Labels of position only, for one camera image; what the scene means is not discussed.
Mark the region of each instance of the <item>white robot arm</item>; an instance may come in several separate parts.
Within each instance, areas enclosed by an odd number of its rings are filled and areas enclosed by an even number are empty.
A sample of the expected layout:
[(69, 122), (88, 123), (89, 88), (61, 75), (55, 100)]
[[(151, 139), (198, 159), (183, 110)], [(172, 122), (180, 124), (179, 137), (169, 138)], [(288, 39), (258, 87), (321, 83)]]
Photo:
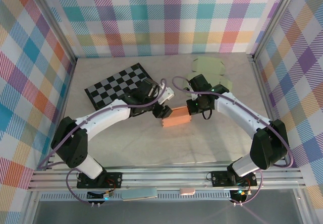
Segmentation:
[(212, 87), (204, 76), (198, 75), (189, 81), (189, 90), (194, 92), (217, 93), (193, 94), (192, 99), (187, 101), (191, 115), (205, 111), (217, 110), (233, 119), (252, 139), (250, 153), (235, 161), (228, 167), (230, 178), (235, 181), (254, 172), (257, 169), (267, 169), (287, 154), (287, 149), (279, 138), (268, 129), (268, 125), (277, 131), (288, 143), (285, 125), (280, 120), (271, 121), (263, 117), (240, 102), (227, 88), (221, 84)]
[[(77, 125), (81, 125), (73, 137), (70, 137), (58, 149), (57, 154), (70, 168), (77, 168), (92, 180), (96, 180), (105, 170), (87, 152), (87, 143), (99, 132), (111, 125), (138, 116), (144, 112), (152, 111), (156, 118), (168, 117), (172, 110), (163, 104), (174, 96), (171, 88), (165, 84), (146, 79), (137, 88), (129, 93), (122, 95), (106, 107), (84, 117), (72, 120), (64, 118), (55, 133), (51, 147), (55, 146), (66, 136), (66, 134)], [(151, 101), (158, 98), (158, 101), (148, 105)]]

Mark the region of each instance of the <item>cable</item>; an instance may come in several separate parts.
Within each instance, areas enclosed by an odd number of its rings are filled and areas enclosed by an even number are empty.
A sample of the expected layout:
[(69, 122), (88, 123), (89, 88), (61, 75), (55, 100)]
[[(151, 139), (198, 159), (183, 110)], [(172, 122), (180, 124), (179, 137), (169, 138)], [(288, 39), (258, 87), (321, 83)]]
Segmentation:
[(116, 182), (115, 182), (114, 180), (112, 180), (112, 179), (108, 179), (108, 180), (107, 180), (107, 182), (109, 183), (109, 186), (110, 186), (110, 181), (111, 181), (111, 182), (113, 182), (114, 188), (112, 189), (112, 188), (110, 187), (109, 192), (113, 192), (113, 191), (115, 191), (115, 189), (116, 189)]
[(239, 201), (236, 201), (234, 199), (231, 199), (233, 202), (236, 202), (238, 204), (246, 204), (246, 203), (252, 201), (258, 195), (258, 193), (260, 192), (260, 190), (262, 188), (263, 175), (262, 175), (262, 171), (261, 170), (257, 170), (256, 172), (260, 172), (260, 184), (259, 184), (259, 188), (257, 189), (256, 193), (249, 200), (246, 200), (246, 201), (244, 201), (242, 203), (240, 203)]
[[(156, 99), (158, 96), (159, 96), (159, 87), (158, 87), (158, 92), (157, 92), (157, 96), (155, 97), (155, 99)], [(141, 113), (138, 113), (138, 114), (134, 115), (133, 117), (138, 117), (138, 116), (140, 116), (140, 115), (142, 115), (142, 114), (144, 114), (144, 113), (146, 113), (146, 111), (143, 111), (143, 112), (141, 112)]]
[(161, 91), (161, 94), (159, 96), (157, 96), (153, 101), (147, 103), (147, 104), (141, 104), (141, 105), (131, 105), (131, 104), (124, 104), (124, 105), (114, 105), (112, 107), (108, 107), (102, 110), (99, 110), (97, 112), (95, 112), (93, 115), (89, 116), (86, 120), (82, 121), (80, 124), (78, 124), (75, 128), (73, 128), (63, 139), (62, 141), (60, 141), (60, 143), (41, 161), (41, 163), (38, 165), (39, 169), (44, 169), (46, 168), (46, 166), (42, 166), (46, 161), (49, 160), (49, 158), (56, 153), (56, 151), (66, 142), (66, 140), (73, 135), (74, 132), (76, 132), (80, 127), (82, 127), (84, 124), (86, 124), (88, 121), (90, 121), (91, 119), (93, 119), (94, 117), (107, 112), (109, 110), (114, 110), (117, 108), (142, 108), (142, 107), (147, 107), (150, 106), (152, 104), (155, 104), (161, 97), (162, 95), (165, 93), (166, 88), (167, 88), (167, 81), (166, 79), (161, 79), (160, 81), (161, 84), (164, 83), (164, 88)]
[(258, 120), (260, 123), (264, 124), (269, 130), (271, 130), (277, 137), (278, 139), (282, 142), (282, 144), (284, 145), (284, 147), (287, 149), (287, 154), (289, 155), (289, 158), (290, 158), (290, 162), (289, 164), (286, 164), (286, 165), (278, 165), (278, 164), (274, 164), (274, 166), (276, 167), (291, 167), (293, 165), (293, 162), (294, 162), (294, 156), (292, 154), (292, 151), (290, 149), (290, 147), (288, 146), (287, 142), (283, 139), (283, 137), (273, 128), (271, 127), (269, 124), (267, 124), (265, 121), (263, 121), (262, 119), (259, 119), (253, 112), (251, 112), (248, 108), (246, 108), (245, 106), (243, 106), (242, 104), (234, 101), (233, 99), (225, 96), (225, 95), (222, 95), (222, 94), (218, 94), (218, 93), (214, 93), (214, 92), (193, 92), (193, 91), (188, 91), (188, 90), (184, 90), (184, 89), (181, 89), (179, 86), (177, 86), (175, 84), (175, 79), (178, 78), (178, 79), (183, 79), (185, 81), (188, 82), (188, 84), (190, 84), (189, 80), (184, 78), (184, 77), (181, 77), (181, 76), (175, 76), (173, 77), (172, 79), (172, 83), (174, 85), (175, 88), (177, 88), (178, 90), (182, 91), (182, 92), (185, 92), (185, 93), (191, 93), (191, 94), (210, 94), (210, 95), (215, 95), (215, 96), (218, 96), (218, 97), (222, 97), (234, 104), (236, 104), (237, 106), (239, 106), (241, 109), (243, 109), (245, 112), (247, 112), (249, 115), (251, 115), (253, 118), (255, 118), (256, 120)]
[(70, 193), (75, 197), (75, 199), (77, 199), (78, 201), (80, 201), (80, 202), (82, 202), (82, 203), (84, 203), (84, 204), (87, 204), (87, 205), (92, 205), (92, 204), (90, 204), (89, 202), (87, 202), (87, 201), (85, 201), (85, 200), (82, 200), (82, 199), (80, 199), (73, 191), (72, 191), (72, 189), (71, 189), (71, 187), (70, 187), (70, 185), (69, 185), (69, 175), (71, 174), (71, 172), (73, 172), (73, 171), (78, 171), (78, 172), (80, 172), (78, 169), (76, 169), (76, 168), (74, 168), (74, 169), (71, 169), (68, 173), (67, 173), (67, 175), (66, 175), (66, 186), (67, 186), (67, 188), (69, 189), (69, 191), (70, 191)]
[(205, 117), (205, 114), (204, 114), (205, 111), (202, 112), (202, 116), (204, 118), (204, 120), (209, 120), (212, 116), (212, 109), (210, 109), (210, 114), (208, 115), (208, 118)]
[(246, 180), (247, 180), (248, 185), (249, 185), (248, 191), (250, 191), (250, 190), (251, 190), (251, 183), (250, 183), (250, 180), (249, 180), (249, 179), (246, 179)]
[[(75, 128), (73, 128), (63, 139), (62, 141), (60, 141), (60, 143), (40, 162), (40, 164), (38, 165), (38, 168), (39, 169), (45, 169), (48, 167), (47, 166), (42, 166), (46, 161), (49, 160), (49, 158), (54, 155), (56, 153), (56, 151), (66, 142), (66, 140), (73, 135), (74, 132), (76, 132), (80, 127), (82, 127), (84, 124), (86, 124), (88, 121), (90, 121), (92, 118), (104, 113), (104, 112), (107, 112), (109, 110), (114, 110), (114, 109), (117, 109), (117, 108), (142, 108), (142, 107), (147, 107), (147, 106), (150, 106), (152, 104), (155, 104), (161, 97), (162, 95), (165, 93), (166, 89), (167, 89), (167, 80), (162, 78), (161, 81), (160, 81), (161, 84), (164, 84), (164, 88), (163, 90), (161, 91), (161, 94), (158, 95), (154, 100), (152, 100), (151, 102), (147, 103), (147, 104), (141, 104), (141, 105), (131, 105), (131, 104), (126, 104), (126, 105), (114, 105), (112, 107), (108, 107), (108, 108), (105, 108), (103, 110), (100, 110), (98, 112), (95, 112), (93, 115), (89, 116), (86, 120), (82, 121), (80, 124), (78, 124)], [(53, 163), (51, 164), (50, 166), (54, 166), (54, 165), (58, 165), (58, 164), (61, 164), (63, 162), (60, 162), (60, 163)], [(87, 201), (84, 201), (82, 199), (80, 199), (71, 189), (71, 187), (69, 186), (69, 183), (68, 183), (68, 177), (69, 175), (71, 174), (72, 171), (78, 171), (79, 170), (77, 168), (74, 168), (74, 169), (71, 169), (67, 175), (66, 175), (66, 186), (68, 188), (68, 190), (70, 191), (70, 193), (77, 199), (79, 200), (80, 202), (82, 203), (85, 203), (85, 204), (90, 204), (89, 202)]]
[(60, 161), (60, 162), (54, 162), (52, 164), (48, 164), (44, 167), (44, 169), (48, 168), (48, 167), (53, 167), (53, 166), (56, 166), (56, 165), (59, 165), (59, 164), (65, 164), (63, 161)]
[(205, 176), (205, 178), (208, 180), (208, 181), (211, 181), (212, 182), (212, 180), (211, 179), (209, 179), (207, 176), (208, 176), (208, 174), (211, 174), (212, 172), (208, 172), (207, 174), (206, 174), (206, 176)]

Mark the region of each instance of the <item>checkerboard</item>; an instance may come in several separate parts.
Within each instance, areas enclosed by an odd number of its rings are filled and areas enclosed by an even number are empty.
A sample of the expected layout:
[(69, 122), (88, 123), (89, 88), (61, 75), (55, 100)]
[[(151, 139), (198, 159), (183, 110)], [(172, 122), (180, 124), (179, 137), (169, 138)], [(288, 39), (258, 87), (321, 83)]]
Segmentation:
[(141, 64), (137, 63), (86, 88), (85, 92), (98, 110), (129, 90), (138, 88), (146, 78), (151, 79)]

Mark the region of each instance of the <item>orange block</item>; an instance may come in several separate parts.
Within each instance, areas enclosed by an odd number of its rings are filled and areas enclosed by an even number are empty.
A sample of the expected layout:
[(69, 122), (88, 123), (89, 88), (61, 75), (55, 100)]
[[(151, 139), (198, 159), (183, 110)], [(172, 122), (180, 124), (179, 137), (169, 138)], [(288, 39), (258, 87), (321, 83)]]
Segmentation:
[(163, 127), (172, 127), (184, 123), (188, 123), (192, 120), (192, 116), (188, 113), (187, 106), (182, 106), (172, 109), (171, 115), (162, 120)]

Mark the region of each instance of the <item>white tabletop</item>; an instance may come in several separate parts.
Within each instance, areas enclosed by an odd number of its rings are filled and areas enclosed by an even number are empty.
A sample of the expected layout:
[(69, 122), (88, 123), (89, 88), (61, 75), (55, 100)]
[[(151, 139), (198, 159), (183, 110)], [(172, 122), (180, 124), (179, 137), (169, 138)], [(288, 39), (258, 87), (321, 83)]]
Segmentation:
[[(223, 59), (225, 77), (233, 82), (232, 93), (244, 104), (266, 116), (251, 66), (244, 53), (208, 54)], [(141, 63), (153, 80), (191, 72), (196, 55), (168, 55), (131, 58), (79, 59), (70, 89), (65, 116), (82, 117), (95, 111), (84, 89), (133, 64)], [(188, 97), (172, 87), (176, 96), (170, 107), (186, 105)], [(247, 154), (250, 137), (235, 122), (218, 112), (210, 120), (202, 115), (192, 122), (163, 128), (152, 113), (118, 122), (96, 135), (88, 146), (89, 154), (103, 166), (169, 164), (236, 160)]]

